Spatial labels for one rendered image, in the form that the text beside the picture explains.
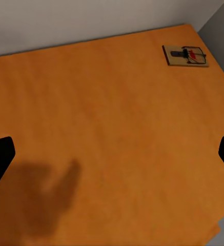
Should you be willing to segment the mousetrap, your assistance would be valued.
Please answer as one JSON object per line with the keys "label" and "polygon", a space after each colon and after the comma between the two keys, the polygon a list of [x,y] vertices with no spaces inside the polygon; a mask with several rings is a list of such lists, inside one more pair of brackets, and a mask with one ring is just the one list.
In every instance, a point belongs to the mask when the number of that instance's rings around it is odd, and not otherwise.
{"label": "mousetrap", "polygon": [[209,62],[201,47],[163,45],[162,48],[170,67],[209,67]]}

